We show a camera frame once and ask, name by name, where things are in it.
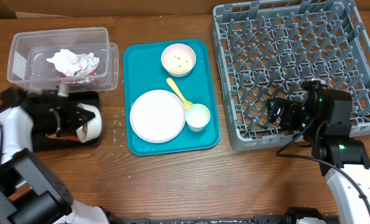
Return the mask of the black tray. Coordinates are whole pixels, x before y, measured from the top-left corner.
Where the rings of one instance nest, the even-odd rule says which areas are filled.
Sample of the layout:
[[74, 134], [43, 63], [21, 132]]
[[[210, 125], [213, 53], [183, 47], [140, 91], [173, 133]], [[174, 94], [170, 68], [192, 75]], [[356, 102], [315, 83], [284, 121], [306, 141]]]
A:
[[[47, 108], [46, 104], [38, 103], [36, 97], [39, 94], [28, 94], [28, 99], [22, 104], [26, 112], [30, 115], [32, 119], [43, 109]], [[79, 93], [70, 93], [67, 101], [75, 106], [77, 104], [87, 104], [93, 105], [99, 109], [100, 112], [100, 102], [99, 95], [95, 91], [84, 91]], [[101, 141], [101, 135], [91, 141], [82, 143], [80, 142], [78, 136], [69, 135], [58, 138], [56, 135], [43, 135], [43, 134], [33, 134], [32, 133], [32, 145], [34, 151], [50, 151], [56, 149], [67, 149], [76, 147], [88, 147], [88, 146], [98, 146]]]

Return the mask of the yellow plastic spoon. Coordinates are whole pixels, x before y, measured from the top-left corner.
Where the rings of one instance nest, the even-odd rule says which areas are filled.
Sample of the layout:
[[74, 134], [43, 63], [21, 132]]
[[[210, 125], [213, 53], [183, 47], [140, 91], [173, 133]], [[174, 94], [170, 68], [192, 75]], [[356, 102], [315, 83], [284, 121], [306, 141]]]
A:
[[189, 107], [193, 105], [193, 103], [185, 99], [185, 97], [182, 95], [182, 92], [179, 90], [178, 86], [176, 85], [172, 78], [167, 78], [166, 82], [169, 85], [169, 87], [171, 87], [171, 89], [175, 92], [175, 94], [181, 99], [185, 109], [188, 110]]

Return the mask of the white napkin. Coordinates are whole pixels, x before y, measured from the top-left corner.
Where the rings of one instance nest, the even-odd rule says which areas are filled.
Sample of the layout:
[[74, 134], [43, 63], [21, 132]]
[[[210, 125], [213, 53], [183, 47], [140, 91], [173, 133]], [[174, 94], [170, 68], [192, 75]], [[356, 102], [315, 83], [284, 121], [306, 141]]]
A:
[[61, 49], [46, 61], [54, 64], [55, 69], [66, 77], [82, 77], [94, 72], [99, 65], [99, 57], [94, 53], [75, 54], [68, 49]]

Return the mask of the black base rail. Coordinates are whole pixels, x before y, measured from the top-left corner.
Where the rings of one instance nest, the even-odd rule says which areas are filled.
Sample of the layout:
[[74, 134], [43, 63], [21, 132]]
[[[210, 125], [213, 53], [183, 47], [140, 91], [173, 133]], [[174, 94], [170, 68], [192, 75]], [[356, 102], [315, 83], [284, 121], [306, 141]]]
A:
[[322, 223], [340, 224], [338, 215], [322, 215], [317, 209], [309, 207], [290, 207], [283, 215], [254, 215], [251, 218], [194, 218], [150, 220], [148, 218], [118, 218], [102, 208], [108, 223], [121, 224], [296, 224]]

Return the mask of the white bowl with brown food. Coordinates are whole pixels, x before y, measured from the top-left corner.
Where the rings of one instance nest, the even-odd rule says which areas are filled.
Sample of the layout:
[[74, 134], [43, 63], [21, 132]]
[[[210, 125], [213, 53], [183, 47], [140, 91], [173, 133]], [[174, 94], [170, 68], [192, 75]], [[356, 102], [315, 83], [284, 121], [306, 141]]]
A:
[[102, 131], [102, 118], [99, 109], [93, 105], [79, 103], [77, 107], [93, 112], [95, 117], [76, 130], [80, 142], [85, 143], [98, 138]]

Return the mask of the red snack wrapper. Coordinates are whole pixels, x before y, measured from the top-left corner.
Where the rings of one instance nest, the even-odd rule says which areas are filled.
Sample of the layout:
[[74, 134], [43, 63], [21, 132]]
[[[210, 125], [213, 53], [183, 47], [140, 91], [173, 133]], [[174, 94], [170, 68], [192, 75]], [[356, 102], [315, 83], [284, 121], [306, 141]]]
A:
[[92, 71], [91, 73], [86, 75], [86, 78], [83, 79], [73, 79], [72, 77], [68, 77], [66, 75], [61, 75], [60, 77], [63, 79], [63, 82], [70, 85], [82, 85], [88, 84], [93, 82], [95, 79], [93, 76], [96, 76], [96, 72]]

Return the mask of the clear plastic bin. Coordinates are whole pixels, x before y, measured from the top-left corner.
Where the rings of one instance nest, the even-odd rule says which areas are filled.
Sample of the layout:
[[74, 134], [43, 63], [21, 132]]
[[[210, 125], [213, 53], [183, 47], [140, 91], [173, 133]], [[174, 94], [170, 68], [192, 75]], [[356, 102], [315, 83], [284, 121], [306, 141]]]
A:
[[[61, 49], [99, 57], [93, 82], [70, 85], [63, 82], [54, 64], [46, 61]], [[21, 32], [14, 36], [9, 53], [7, 80], [29, 91], [56, 90], [66, 84], [70, 92], [115, 90], [119, 79], [118, 46], [109, 41], [104, 27]]]

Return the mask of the pink bowl with rice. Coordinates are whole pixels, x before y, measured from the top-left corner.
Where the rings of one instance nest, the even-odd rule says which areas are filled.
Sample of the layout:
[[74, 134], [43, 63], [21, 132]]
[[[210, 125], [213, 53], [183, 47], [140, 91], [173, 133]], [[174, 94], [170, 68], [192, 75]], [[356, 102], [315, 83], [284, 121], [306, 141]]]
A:
[[174, 77], [188, 75], [196, 64], [197, 56], [194, 50], [186, 44], [171, 44], [161, 55], [161, 63], [165, 70]]

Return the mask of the grey dish rack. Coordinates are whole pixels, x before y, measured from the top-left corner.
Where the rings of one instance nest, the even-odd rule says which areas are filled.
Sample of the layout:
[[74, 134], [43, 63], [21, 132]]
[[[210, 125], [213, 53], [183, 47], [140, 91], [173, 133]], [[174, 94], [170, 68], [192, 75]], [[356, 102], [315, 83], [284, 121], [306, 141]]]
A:
[[370, 135], [370, 40], [354, 1], [251, 1], [213, 8], [211, 39], [236, 151], [283, 146], [271, 97], [303, 101], [318, 78], [353, 97], [351, 136]]

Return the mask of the large white plate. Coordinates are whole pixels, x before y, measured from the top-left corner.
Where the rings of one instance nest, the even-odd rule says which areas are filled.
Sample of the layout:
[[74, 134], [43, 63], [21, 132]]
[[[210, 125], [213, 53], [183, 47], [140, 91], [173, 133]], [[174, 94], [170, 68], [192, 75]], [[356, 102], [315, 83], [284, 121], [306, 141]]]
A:
[[181, 99], [167, 90], [151, 90], [131, 106], [132, 130], [141, 139], [164, 143], [177, 137], [185, 125], [185, 107]]

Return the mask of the white mint cup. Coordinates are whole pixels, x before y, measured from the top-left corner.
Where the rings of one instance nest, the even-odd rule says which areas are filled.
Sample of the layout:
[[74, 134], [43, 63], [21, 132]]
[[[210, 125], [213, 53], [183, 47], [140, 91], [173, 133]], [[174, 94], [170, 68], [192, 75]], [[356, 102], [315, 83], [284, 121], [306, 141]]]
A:
[[187, 109], [185, 120], [188, 127], [194, 132], [200, 132], [209, 123], [211, 118], [209, 109], [202, 104], [193, 104]]

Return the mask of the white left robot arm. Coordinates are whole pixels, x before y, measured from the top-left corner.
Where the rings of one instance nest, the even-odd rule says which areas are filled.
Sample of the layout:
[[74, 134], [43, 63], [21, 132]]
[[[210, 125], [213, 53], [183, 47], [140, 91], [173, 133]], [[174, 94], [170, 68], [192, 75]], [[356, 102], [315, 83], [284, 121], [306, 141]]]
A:
[[102, 207], [75, 200], [34, 152], [95, 145], [101, 136], [95, 91], [0, 94], [0, 223], [119, 223]]

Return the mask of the teal plastic tray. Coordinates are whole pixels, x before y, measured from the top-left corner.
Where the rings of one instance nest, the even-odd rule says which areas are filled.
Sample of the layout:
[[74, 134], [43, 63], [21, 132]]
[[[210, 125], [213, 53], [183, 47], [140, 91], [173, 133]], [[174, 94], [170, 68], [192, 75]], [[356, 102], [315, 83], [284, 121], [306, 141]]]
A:
[[[211, 114], [206, 127], [200, 132], [188, 125], [177, 137], [164, 143], [151, 143], [141, 139], [130, 125], [130, 109], [135, 100], [151, 90], [172, 89], [166, 83], [170, 76], [161, 62], [162, 52], [172, 44], [185, 44], [196, 55], [194, 68], [185, 77], [174, 78], [184, 97], [192, 103], [205, 105]], [[137, 156], [151, 156], [174, 152], [194, 151], [215, 147], [220, 140], [220, 122], [207, 47], [198, 39], [174, 40], [132, 45], [123, 55], [123, 83], [126, 110], [127, 145]]]

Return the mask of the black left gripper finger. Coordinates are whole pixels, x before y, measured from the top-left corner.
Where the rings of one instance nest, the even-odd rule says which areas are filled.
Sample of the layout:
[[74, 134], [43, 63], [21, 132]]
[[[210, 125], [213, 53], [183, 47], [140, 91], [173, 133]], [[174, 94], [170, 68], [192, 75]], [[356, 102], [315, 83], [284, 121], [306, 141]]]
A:
[[72, 123], [86, 123], [95, 117], [95, 113], [79, 106], [68, 106], [68, 117]]
[[64, 137], [69, 135], [75, 135], [76, 130], [85, 124], [84, 119], [69, 119], [62, 120], [58, 125], [56, 135], [57, 137]]

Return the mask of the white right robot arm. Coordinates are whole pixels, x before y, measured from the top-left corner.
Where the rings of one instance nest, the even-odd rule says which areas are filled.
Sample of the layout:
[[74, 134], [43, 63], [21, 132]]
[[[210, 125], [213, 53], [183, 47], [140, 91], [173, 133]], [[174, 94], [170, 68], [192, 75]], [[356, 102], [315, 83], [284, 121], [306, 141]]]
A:
[[335, 198], [339, 216], [326, 219], [315, 209], [291, 208], [289, 223], [370, 223], [370, 159], [364, 144], [350, 136], [352, 96], [329, 89], [319, 80], [304, 81], [304, 101], [272, 97], [267, 99], [268, 122], [294, 131], [294, 137], [277, 152], [303, 138], [310, 143], [312, 156]]

